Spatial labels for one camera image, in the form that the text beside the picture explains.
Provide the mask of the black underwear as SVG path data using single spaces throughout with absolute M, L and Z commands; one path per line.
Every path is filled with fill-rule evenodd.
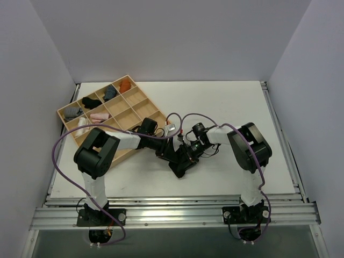
M 176 154 L 177 162 L 170 161 L 168 166 L 177 178 L 182 178 L 188 169 L 194 167 L 199 162 L 199 158 L 185 148 L 179 148 Z

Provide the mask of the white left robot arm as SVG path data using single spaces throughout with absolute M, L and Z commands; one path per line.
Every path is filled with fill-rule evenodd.
M 108 199 L 105 194 L 105 174 L 117 151 L 149 148 L 156 156 L 177 161 L 173 138 L 157 137 L 157 122 L 145 118 L 135 131 L 107 132 L 93 128 L 74 155 L 74 162 L 82 173 L 85 190 L 90 194 L 84 208 L 95 225 L 108 220 Z

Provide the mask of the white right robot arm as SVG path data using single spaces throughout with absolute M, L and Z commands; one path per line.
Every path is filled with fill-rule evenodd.
M 229 145 L 234 157 L 243 171 L 239 217 L 246 222 L 258 215 L 257 206 L 263 204 L 262 187 L 265 185 L 263 172 L 272 156 L 272 149 L 254 123 L 239 128 L 223 124 L 204 127 L 203 123 L 194 125 L 191 132 L 196 137 L 190 144 L 182 143 L 178 149 L 178 165 L 173 169 L 179 178 L 197 164 L 204 152 L 213 146 Z

